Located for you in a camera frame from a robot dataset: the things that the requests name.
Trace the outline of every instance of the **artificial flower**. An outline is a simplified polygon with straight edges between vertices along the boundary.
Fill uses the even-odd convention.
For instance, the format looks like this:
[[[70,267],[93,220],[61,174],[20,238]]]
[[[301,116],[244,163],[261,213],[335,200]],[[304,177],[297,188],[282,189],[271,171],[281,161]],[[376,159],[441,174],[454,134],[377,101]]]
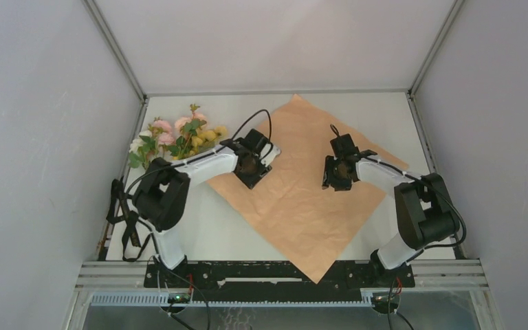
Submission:
[[[145,131],[142,131],[140,133],[138,133],[138,136],[148,136],[148,137],[152,137],[153,136],[153,132],[149,131],[148,129],[145,130]]]
[[[143,146],[144,142],[142,141],[142,139],[140,137],[137,137],[136,139],[134,139],[134,141],[131,143],[131,150],[130,152],[132,153],[136,153],[138,151],[138,149]]]
[[[171,124],[169,124],[169,122],[167,122],[166,120],[155,120],[154,123],[151,124],[151,126],[162,129],[164,133],[171,133],[173,131],[173,129],[171,128]]]
[[[191,118],[189,117],[181,117],[177,119],[177,121],[175,122],[175,129],[177,130],[177,132],[181,132],[181,130],[183,129],[183,126],[185,126],[185,124],[187,124],[190,121],[191,121]]]
[[[159,144],[169,145],[175,142],[175,137],[171,133],[161,133],[158,138]]]
[[[206,141],[213,141],[217,138],[217,134],[212,129],[201,134],[206,139]]]
[[[197,137],[197,136],[192,136],[191,137],[191,145],[192,146],[201,146],[203,143],[204,143],[204,141],[200,137]]]
[[[228,134],[228,129],[225,126],[218,126],[213,131],[219,136],[226,136]]]
[[[208,118],[204,114],[199,113],[199,112],[195,112],[195,113],[193,113],[193,118],[197,118],[199,120],[204,120],[206,122],[205,124],[201,125],[200,127],[203,128],[203,127],[205,127],[207,125]]]

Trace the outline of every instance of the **red wire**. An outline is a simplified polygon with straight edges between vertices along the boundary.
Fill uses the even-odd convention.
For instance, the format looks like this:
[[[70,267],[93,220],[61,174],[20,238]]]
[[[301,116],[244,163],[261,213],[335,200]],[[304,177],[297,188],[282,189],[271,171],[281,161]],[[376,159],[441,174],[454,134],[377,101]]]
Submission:
[[[189,277],[189,283],[193,283],[193,275],[189,274],[187,277]],[[193,292],[193,286],[189,285],[189,290],[187,291],[187,294],[191,296],[191,293]]]
[[[397,293],[396,293],[396,295],[399,295],[402,292],[402,287],[404,287],[404,286],[402,285],[402,281],[399,279],[399,277],[396,277],[395,279],[397,280]]]

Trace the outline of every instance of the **yellow flower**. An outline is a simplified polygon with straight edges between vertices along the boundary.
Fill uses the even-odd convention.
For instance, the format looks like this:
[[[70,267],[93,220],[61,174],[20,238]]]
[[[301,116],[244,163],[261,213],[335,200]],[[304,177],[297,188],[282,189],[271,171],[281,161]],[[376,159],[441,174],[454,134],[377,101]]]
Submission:
[[[191,137],[191,145],[192,146],[201,146],[203,143],[204,143],[204,141],[200,137],[197,137],[197,136],[192,136]]]
[[[202,134],[205,137],[206,141],[213,141],[217,138],[217,134],[212,129],[210,129],[209,131],[205,131]]]
[[[213,130],[219,136],[226,136],[228,134],[228,129],[225,126],[218,126],[214,128]]]

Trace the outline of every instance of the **metal frame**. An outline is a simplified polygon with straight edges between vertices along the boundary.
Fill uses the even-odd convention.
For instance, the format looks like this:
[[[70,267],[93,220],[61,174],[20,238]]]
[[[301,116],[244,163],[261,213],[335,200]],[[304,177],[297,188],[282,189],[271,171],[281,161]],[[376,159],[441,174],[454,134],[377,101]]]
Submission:
[[[139,116],[133,127],[132,136],[136,134],[142,126],[142,121],[149,103],[148,96],[144,93],[133,70],[122,53],[116,38],[111,31],[104,15],[95,0],[82,0],[87,11],[90,13],[94,23],[109,46],[117,63],[125,73],[134,92],[141,101]],[[419,135],[420,142],[426,162],[430,171],[437,169],[435,156],[433,155],[428,134],[422,125],[422,119],[415,104],[415,94],[443,44],[448,32],[454,23],[465,0],[455,0],[441,29],[439,30],[431,48],[428,51],[424,62],[412,82],[412,86],[406,92],[408,104],[412,112],[414,123]],[[330,91],[352,92],[354,90]],[[386,90],[362,90],[365,92],[382,92]],[[266,94],[283,93],[282,91],[250,91],[238,92],[238,94]],[[326,91],[298,91],[300,93],[319,93]],[[180,95],[220,95],[221,93],[185,93],[185,94],[153,94],[153,96],[180,96]],[[128,175],[127,164],[125,164],[121,176],[126,180]],[[470,292],[476,317],[481,329],[503,330],[501,319],[498,316],[495,304],[492,300],[491,292],[485,277],[483,268],[478,260],[416,260],[412,262],[412,269],[415,275],[416,287],[404,288],[406,292],[446,292],[446,291],[467,291]],[[74,294],[70,301],[70,306],[65,317],[63,329],[82,329],[86,319],[88,308],[91,305],[112,305],[112,306],[156,306],[166,303],[169,293],[161,293],[157,289],[147,289],[142,286],[146,276],[146,262],[125,263],[122,261],[102,261],[85,262],[82,265],[80,275],[74,288]],[[171,294],[187,292],[187,288],[170,288]],[[333,302],[333,303],[242,303],[242,302],[211,302],[211,305],[222,307],[233,307],[239,305],[249,305],[250,307],[369,307],[371,297],[374,293],[387,292],[388,288],[361,289],[360,299],[354,302]],[[203,303],[191,302],[190,305],[203,305]]]
[[[452,27],[454,20],[459,15],[464,3],[465,3],[465,0],[454,0],[454,3],[452,4],[450,11],[448,12],[448,15],[446,15],[446,18],[444,19],[444,23],[442,23],[442,26],[440,27],[440,30],[438,31],[436,38],[434,38],[434,43],[432,43],[430,50],[428,50],[428,54],[426,54],[426,58],[424,59],[424,62],[420,66],[420,69],[418,70],[418,74],[416,75],[416,78],[414,78],[414,81],[412,82],[412,86],[410,87],[410,90],[408,91],[408,93],[412,97],[416,95],[416,92],[418,88],[420,87],[420,84],[422,83],[422,80],[424,79],[424,76],[426,75],[428,68],[430,68],[434,58],[438,54],[440,47],[442,46],[444,40],[446,39],[446,36],[448,35],[448,32],[450,31],[450,28]]]
[[[166,305],[169,294],[187,292],[188,288],[169,288],[169,293],[156,288],[145,288],[143,282],[147,262],[90,261],[82,264],[74,288],[71,308],[64,329],[82,329],[90,306],[158,306]],[[481,329],[502,330],[485,273],[479,260],[413,261],[416,287],[405,292],[470,292]],[[210,302],[214,307],[371,307],[373,294],[387,292],[389,288],[361,289],[358,301],[341,302]],[[189,306],[201,307],[202,302]]]
[[[147,97],[155,96],[231,96],[231,95],[267,95],[267,94],[344,94],[344,93],[405,93],[405,88],[391,89],[289,89],[260,91],[203,91],[190,93],[149,93]]]
[[[142,87],[140,86],[140,83],[138,82],[129,62],[127,61],[126,56],[122,53],[122,50],[120,49],[120,46],[118,45],[118,42],[116,41],[116,38],[114,36],[114,33],[112,33],[112,30],[110,30],[110,26],[106,22],[106,19],[104,18],[104,15],[102,14],[102,11],[100,10],[100,7],[98,7],[98,4],[94,0],[82,0],[82,3],[86,7],[86,10],[88,13],[90,13],[90,16],[92,17],[92,21],[96,24],[98,29],[100,30],[100,33],[102,34],[102,37],[104,38],[104,41],[110,48],[110,52],[114,55],[114,58],[116,59],[116,62],[126,75],[126,78],[129,80],[129,83],[131,84],[132,88],[134,89],[134,92],[136,93],[138,99],[140,102],[144,102],[146,99],[146,96],[144,95],[144,92],[142,91]]]

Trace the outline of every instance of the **gray wall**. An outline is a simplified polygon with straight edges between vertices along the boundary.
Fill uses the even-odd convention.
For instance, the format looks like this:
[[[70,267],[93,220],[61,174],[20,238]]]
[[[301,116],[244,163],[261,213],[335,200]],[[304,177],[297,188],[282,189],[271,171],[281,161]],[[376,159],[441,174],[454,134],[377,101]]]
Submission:
[[[60,329],[137,112],[81,2],[0,0],[0,329]]]
[[[468,1],[417,97],[507,329],[528,329],[528,1]]]

